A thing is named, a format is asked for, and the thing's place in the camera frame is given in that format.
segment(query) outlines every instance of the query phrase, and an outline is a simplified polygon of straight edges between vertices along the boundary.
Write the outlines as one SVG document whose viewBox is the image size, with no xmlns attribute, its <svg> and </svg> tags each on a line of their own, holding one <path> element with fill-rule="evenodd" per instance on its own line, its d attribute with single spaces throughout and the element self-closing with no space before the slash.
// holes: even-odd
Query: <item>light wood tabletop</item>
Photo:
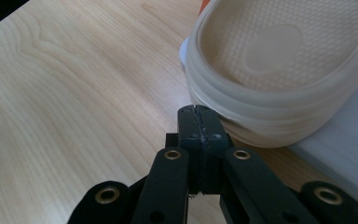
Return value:
<svg viewBox="0 0 358 224">
<path fill-rule="evenodd" d="M 66 223 L 92 186 L 148 174 L 191 104 L 178 50 L 200 4 L 31 0 L 0 22 L 0 223 Z M 294 189 L 325 180 L 257 151 Z M 190 200 L 188 222 L 224 223 L 218 197 Z"/>
</svg>

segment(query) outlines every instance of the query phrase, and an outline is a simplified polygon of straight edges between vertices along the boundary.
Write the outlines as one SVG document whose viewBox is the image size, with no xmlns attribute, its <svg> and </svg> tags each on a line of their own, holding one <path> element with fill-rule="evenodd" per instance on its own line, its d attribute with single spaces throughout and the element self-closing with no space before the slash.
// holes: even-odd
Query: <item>slipper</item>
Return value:
<svg viewBox="0 0 358 224">
<path fill-rule="evenodd" d="M 214 0 L 188 39 L 186 77 L 234 137 L 293 144 L 358 87 L 358 0 Z"/>
</svg>

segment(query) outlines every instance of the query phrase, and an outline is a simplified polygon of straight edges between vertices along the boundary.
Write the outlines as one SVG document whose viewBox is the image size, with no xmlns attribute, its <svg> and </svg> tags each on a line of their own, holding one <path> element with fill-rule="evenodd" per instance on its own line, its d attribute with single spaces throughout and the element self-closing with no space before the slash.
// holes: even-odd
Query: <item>orange object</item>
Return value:
<svg viewBox="0 0 358 224">
<path fill-rule="evenodd" d="M 206 5 L 208 5 L 208 3 L 209 3 L 210 1 L 211 1 L 211 0 L 203 0 L 203 1 L 202 1 L 200 13 L 202 12 L 203 9 L 205 9 Z"/>
</svg>

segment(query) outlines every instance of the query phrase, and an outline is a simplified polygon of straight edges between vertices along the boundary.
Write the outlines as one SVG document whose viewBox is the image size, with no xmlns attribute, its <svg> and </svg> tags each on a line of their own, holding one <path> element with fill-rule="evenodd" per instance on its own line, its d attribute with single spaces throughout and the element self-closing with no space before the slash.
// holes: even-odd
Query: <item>wood grain surface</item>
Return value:
<svg viewBox="0 0 358 224">
<path fill-rule="evenodd" d="M 0 22 L 0 223 L 65 223 L 92 186 L 148 174 L 191 104 L 178 50 L 200 4 L 31 0 Z M 292 188 L 324 179 L 257 151 Z M 224 223 L 218 197 L 191 200 L 188 222 Z"/>
</svg>

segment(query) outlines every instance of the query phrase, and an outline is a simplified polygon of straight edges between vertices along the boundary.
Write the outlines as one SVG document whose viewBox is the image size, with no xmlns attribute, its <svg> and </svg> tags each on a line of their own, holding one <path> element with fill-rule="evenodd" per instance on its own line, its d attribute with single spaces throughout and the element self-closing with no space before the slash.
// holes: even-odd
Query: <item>shoe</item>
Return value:
<svg viewBox="0 0 358 224">
<path fill-rule="evenodd" d="M 186 79 L 234 137 L 291 145 L 358 87 L 358 0 L 214 0 L 188 39 Z"/>
</svg>

